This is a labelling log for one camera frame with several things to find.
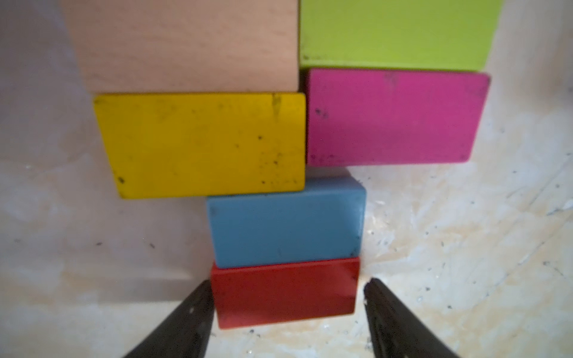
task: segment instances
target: white surface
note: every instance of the white surface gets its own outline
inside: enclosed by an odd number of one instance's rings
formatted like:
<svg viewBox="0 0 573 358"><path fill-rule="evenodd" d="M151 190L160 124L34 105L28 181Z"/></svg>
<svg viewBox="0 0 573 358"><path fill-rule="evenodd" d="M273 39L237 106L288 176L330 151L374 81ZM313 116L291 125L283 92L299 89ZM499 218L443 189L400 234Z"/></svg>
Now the white surface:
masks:
<svg viewBox="0 0 573 358"><path fill-rule="evenodd" d="M204 201L120 200L56 4L0 17L0 356L119 357L207 277ZM381 278L463 357L572 356L573 2L507 1L487 71L469 163L350 168L360 286ZM208 357L372 357L361 298L213 333Z"/></svg>

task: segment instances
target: wooden block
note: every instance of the wooden block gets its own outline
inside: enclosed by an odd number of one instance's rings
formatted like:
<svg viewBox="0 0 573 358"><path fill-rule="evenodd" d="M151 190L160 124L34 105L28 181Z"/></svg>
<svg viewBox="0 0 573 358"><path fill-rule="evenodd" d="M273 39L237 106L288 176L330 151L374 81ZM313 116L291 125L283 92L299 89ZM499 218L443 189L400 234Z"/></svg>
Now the wooden block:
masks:
<svg viewBox="0 0 573 358"><path fill-rule="evenodd" d="M465 162L488 88L483 73L312 69L308 165Z"/></svg>
<svg viewBox="0 0 573 358"><path fill-rule="evenodd" d="M301 0L300 64L481 70L502 0Z"/></svg>
<svg viewBox="0 0 573 358"><path fill-rule="evenodd" d="M360 259L222 270L211 287L222 329L351 314Z"/></svg>
<svg viewBox="0 0 573 358"><path fill-rule="evenodd" d="M60 0L95 93L295 92L297 0Z"/></svg>
<svg viewBox="0 0 573 358"><path fill-rule="evenodd" d="M94 107L123 198L304 188L301 93L101 95Z"/></svg>
<svg viewBox="0 0 573 358"><path fill-rule="evenodd" d="M220 268L356 257L366 191L352 177L308 179L300 192L212 196Z"/></svg>

